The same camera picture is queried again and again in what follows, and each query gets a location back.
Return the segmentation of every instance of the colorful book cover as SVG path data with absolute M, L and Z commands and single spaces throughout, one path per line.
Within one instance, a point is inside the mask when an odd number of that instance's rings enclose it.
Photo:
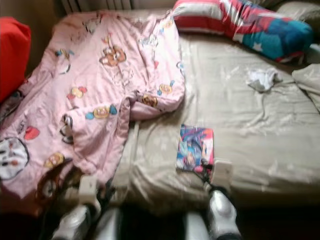
M 201 163 L 214 164 L 214 132 L 210 128 L 182 124 L 176 169 L 201 173 Z

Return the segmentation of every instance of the pink blanket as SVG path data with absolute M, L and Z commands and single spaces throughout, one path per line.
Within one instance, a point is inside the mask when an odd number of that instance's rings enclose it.
M 2 191 L 43 201 L 71 166 L 107 182 L 121 158 L 129 121 L 172 112 L 181 103 L 180 60 L 170 13 L 139 19 L 101 11 L 64 18 L 19 89 L 24 100 L 1 126 Z M 59 180 L 38 184 L 61 165 L 66 167 Z

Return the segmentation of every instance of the mattress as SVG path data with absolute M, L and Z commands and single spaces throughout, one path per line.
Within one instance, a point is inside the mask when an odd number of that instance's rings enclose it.
M 174 113 L 131 123 L 113 179 L 111 203 L 156 213 L 205 208 L 192 173 L 175 168 L 180 125 L 212 128 L 215 160 L 233 164 L 231 194 L 240 207 L 320 203 L 320 115 L 277 64 L 222 36 L 180 35 L 185 98 Z M 247 86 L 250 70 L 276 68 L 269 92 Z

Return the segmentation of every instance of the bed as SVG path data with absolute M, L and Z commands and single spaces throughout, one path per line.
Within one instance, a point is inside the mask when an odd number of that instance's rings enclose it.
M 134 16 L 165 11 L 133 11 Z M 203 209 L 208 195 L 192 173 L 176 171 L 181 124 L 212 128 L 216 160 L 234 167 L 237 206 L 320 203 L 320 115 L 277 64 L 222 36 L 180 35 L 185 96 L 173 113 L 131 122 L 112 184 L 110 204 L 135 204 L 155 214 Z M 283 82 L 258 93 L 248 71 L 275 67 Z

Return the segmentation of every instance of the cartoon character print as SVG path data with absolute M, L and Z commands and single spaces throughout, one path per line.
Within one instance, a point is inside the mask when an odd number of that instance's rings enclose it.
M 96 17 L 93 17 L 87 21 L 82 22 L 82 25 L 85 27 L 85 30 L 90 33 L 94 34 L 97 26 L 101 23 L 102 15 L 97 13 Z
M 102 65 L 115 67 L 119 63 L 127 60 L 127 56 L 124 50 L 117 45 L 112 45 L 110 34 L 108 35 L 108 39 L 105 40 L 105 42 L 108 44 L 108 47 L 103 49 L 104 56 L 99 59 Z
M 40 134 L 40 131 L 38 128 L 34 126 L 28 126 L 25 130 L 24 139 L 25 140 L 33 140 L 36 137 L 38 137 Z
M 77 33 L 72 33 L 70 36 L 70 40 L 71 42 L 73 42 L 74 44 L 80 44 L 82 43 L 87 37 L 87 32 L 82 30 L 82 31 L 78 31 Z
M 55 157 L 52 157 L 52 160 L 60 161 L 60 155 L 62 154 L 58 152 L 55 154 L 57 155 L 55 155 Z M 57 197 L 57 193 L 59 190 L 60 173 L 65 165 L 67 165 L 71 160 L 71 158 L 66 158 L 62 163 L 53 165 L 53 167 L 42 176 L 37 185 L 35 193 L 35 200 L 37 203 L 44 207 L 48 207 Z
M 93 112 L 88 112 L 85 115 L 86 119 L 92 120 L 94 118 L 96 119 L 105 119 L 111 115 L 116 115 L 117 114 L 117 109 L 115 105 L 111 104 L 110 106 L 99 106 L 96 107 Z
M 148 37 L 144 37 L 139 40 L 139 43 L 144 47 L 144 46 L 151 46 L 153 48 L 157 47 L 158 45 L 158 38 L 156 35 L 151 34 Z
M 181 75 L 182 75 L 183 77 L 185 77 L 185 67 L 184 67 L 184 64 L 183 64 L 181 61 L 179 61 L 179 62 L 176 64 L 176 67 L 177 67 L 178 69 L 180 69 Z
M 44 162 L 44 166 L 46 168 L 52 169 L 55 166 L 62 164 L 64 160 L 65 160 L 65 156 L 63 156 L 62 153 L 55 152 Z
M 25 125 L 26 125 L 26 122 L 25 122 L 24 120 L 20 121 L 19 126 L 18 126 L 18 128 L 16 129 L 16 132 L 17 132 L 18 134 L 21 134 L 21 133 L 24 131 L 24 129 L 25 129 Z
M 9 137 L 0 141 L 0 180 L 14 178 L 28 162 L 27 147 L 20 139 Z
M 11 94 L 0 106 L 0 123 L 5 120 L 7 116 L 13 113 L 24 99 L 22 92 L 19 90 Z
M 161 96 L 162 94 L 170 94 L 172 92 L 172 86 L 174 85 L 175 80 L 172 80 L 170 82 L 170 85 L 168 84 L 160 84 L 159 90 L 157 91 L 157 94 Z
M 66 59 L 67 62 L 68 62 L 68 65 L 66 66 L 66 69 L 61 71 L 59 74 L 66 74 L 67 72 L 69 72 L 70 68 L 71 68 L 70 55 L 75 55 L 75 53 L 73 51 L 71 51 L 71 50 L 66 50 L 64 48 L 61 48 L 60 50 L 55 52 L 55 55 L 57 57 L 63 55 L 64 59 Z
M 139 40 L 139 43 L 142 45 L 142 47 L 149 46 L 152 49 L 152 59 L 155 62 L 155 52 L 156 47 L 158 46 L 158 38 L 156 35 L 151 34 L 148 37 L 144 37 Z
M 115 85 L 126 87 L 130 83 L 133 75 L 134 72 L 131 69 L 123 69 L 121 71 L 118 71 L 112 77 L 112 80 Z
M 201 172 L 203 170 L 201 163 L 209 164 L 211 156 L 208 155 L 206 139 L 210 142 L 210 137 L 212 131 L 206 128 L 195 129 L 181 136 L 178 154 L 183 157 L 187 170 Z
M 74 137 L 72 134 L 73 120 L 68 115 L 63 116 L 64 126 L 60 129 L 60 134 L 63 136 L 62 141 L 66 144 L 74 144 Z
M 87 92 L 87 88 L 84 86 L 79 86 L 79 87 L 73 87 L 70 90 L 70 93 L 66 96 L 67 99 L 72 100 L 75 97 L 77 98 L 82 98 L 84 94 Z
M 158 100 L 155 96 L 144 94 L 142 97 L 142 103 L 155 108 L 158 105 Z
M 173 20 L 173 18 L 170 18 L 168 21 L 166 21 L 163 24 L 162 28 L 160 28 L 159 34 L 163 34 L 165 32 L 165 29 L 170 28 L 173 24 L 174 24 L 174 20 Z

